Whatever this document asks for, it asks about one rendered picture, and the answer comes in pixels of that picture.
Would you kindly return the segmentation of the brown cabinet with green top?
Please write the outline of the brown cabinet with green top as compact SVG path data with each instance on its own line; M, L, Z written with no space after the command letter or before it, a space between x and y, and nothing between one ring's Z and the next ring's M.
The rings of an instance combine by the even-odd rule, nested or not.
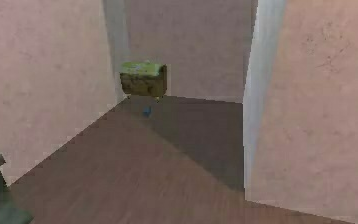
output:
M159 101L166 95L168 68L166 64L124 62L119 72L122 91L130 98L149 96Z

